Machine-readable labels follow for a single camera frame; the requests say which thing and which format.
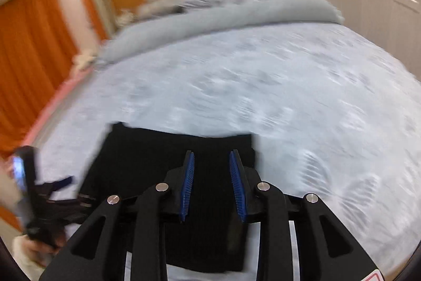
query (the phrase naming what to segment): butterfly pattern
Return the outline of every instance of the butterfly pattern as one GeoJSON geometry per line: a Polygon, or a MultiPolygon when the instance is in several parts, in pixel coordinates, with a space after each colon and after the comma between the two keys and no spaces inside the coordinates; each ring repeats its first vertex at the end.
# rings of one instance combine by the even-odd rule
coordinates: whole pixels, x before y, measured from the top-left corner
{"type": "MultiPolygon", "coordinates": [[[[196,136],[253,132],[260,176],[287,194],[318,194],[382,272],[421,240],[421,84],[344,26],[211,33],[100,66],[59,119],[38,142],[42,180],[81,180],[116,121],[196,136]]],[[[218,280],[255,280],[258,232],[248,244],[245,272],[218,280]]],[[[170,280],[216,280],[171,270],[170,280]]]]}

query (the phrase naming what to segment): person's hand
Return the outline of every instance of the person's hand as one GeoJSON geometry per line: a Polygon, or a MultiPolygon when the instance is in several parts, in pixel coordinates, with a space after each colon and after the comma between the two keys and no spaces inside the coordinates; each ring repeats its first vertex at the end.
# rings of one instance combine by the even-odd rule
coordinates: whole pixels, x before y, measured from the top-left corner
{"type": "Polygon", "coordinates": [[[46,257],[48,255],[56,255],[65,246],[66,234],[64,232],[56,238],[55,244],[57,248],[53,248],[39,240],[31,240],[28,236],[25,236],[25,239],[22,241],[22,249],[31,261],[46,267],[49,263],[46,257]]]}

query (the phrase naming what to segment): triangular cutout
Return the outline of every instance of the triangular cutout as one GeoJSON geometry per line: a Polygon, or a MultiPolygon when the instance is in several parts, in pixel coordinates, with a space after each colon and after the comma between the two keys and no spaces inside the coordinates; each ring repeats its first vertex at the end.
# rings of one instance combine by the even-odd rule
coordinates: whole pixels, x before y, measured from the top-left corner
{"type": "Polygon", "coordinates": [[[105,217],[99,217],[73,248],[72,254],[86,259],[94,259],[104,224],[105,217]]]}
{"type": "Polygon", "coordinates": [[[351,246],[332,224],[327,216],[320,216],[323,234],[325,235],[328,246],[329,256],[332,258],[349,254],[352,251],[351,246]]]}

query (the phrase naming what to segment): silver screw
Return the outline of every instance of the silver screw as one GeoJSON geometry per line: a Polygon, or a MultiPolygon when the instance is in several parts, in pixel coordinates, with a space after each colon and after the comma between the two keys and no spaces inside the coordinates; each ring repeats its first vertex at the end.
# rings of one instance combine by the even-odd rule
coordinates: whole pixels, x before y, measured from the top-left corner
{"type": "Polygon", "coordinates": [[[168,185],[165,182],[161,182],[155,188],[158,192],[165,192],[168,189],[168,185]]]}
{"type": "Polygon", "coordinates": [[[257,188],[259,188],[261,191],[267,191],[270,188],[270,185],[267,182],[259,182],[257,184],[257,188]]]}
{"type": "Polygon", "coordinates": [[[120,201],[120,197],[118,195],[110,195],[107,199],[107,202],[110,205],[117,204],[120,201]]]}
{"type": "Polygon", "coordinates": [[[319,197],[313,193],[307,194],[306,199],[309,203],[313,203],[313,204],[319,201],[319,197]]]}

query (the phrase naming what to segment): black fabric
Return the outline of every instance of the black fabric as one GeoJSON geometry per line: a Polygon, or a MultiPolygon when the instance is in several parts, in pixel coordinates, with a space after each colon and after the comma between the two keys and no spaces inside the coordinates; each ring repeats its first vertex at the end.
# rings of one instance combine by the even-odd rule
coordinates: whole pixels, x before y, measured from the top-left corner
{"type": "Polygon", "coordinates": [[[247,226],[236,212],[229,153],[238,149],[254,167],[251,135],[203,138],[168,134],[123,123],[112,126],[79,193],[101,203],[111,194],[130,198],[162,182],[167,171],[195,156],[189,215],[184,224],[166,224],[167,263],[205,273],[241,271],[247,226]]]}

